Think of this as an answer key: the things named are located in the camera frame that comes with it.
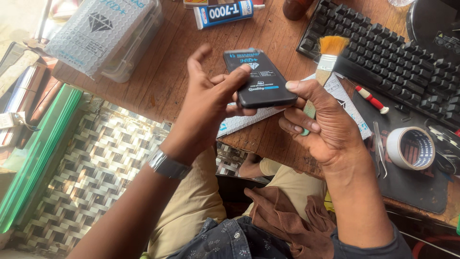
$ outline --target patterned shirt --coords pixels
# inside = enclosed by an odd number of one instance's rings
[[[217,224],[208,218],[200,233],[167,259],[292,259],[287,243],[263,231],[245,216],[226,219]],[[331,235],[335,259],[407,259],[412,258],[409,246],[393,226],[395,238],[388,245],[377,248],[358,248],[339,241],[337,229]]]

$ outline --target smartphone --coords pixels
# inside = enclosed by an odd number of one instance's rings
[[[261,49],[225,51],[224,60],[229,72],[243,63],[252,68],[251,77],[237,91],[238,100],[244,108],[293,105],[297,100],[297,95],[286,89],[287,81]]]

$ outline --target brush handle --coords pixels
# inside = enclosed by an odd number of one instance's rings
[[[328,79],[331,77],[331,75],[332,75],[332,72],[329,72],[326,70],[317,70],[316,80],[322,87],[324,87],[324,85],[326,84]],[[315,106],[310,100],[307,100],[307,104],[305,104],[304,113],[312,119],[314,119],[316,116]],[[304,129],[304,132],[301,133],[302,136],[306,136],[308,134],[310,134],[310,131],[308,129]]]

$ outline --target keyboard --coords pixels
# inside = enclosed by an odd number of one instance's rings
[[[460,128],[458,64],[438,59],[413,41],[406,42],[362,13],[331,0],[318,3],[296,51],[319,59],[318,39],[328,35],[350,39],[334,71],[455,130]]]

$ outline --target glue tube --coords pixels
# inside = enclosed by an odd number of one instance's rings
[[[217,24],[250,18],[255,10],[264,9],[265,5],[253,5],[251,0],[215,6],[193,7],[196,25],[203,29]]]

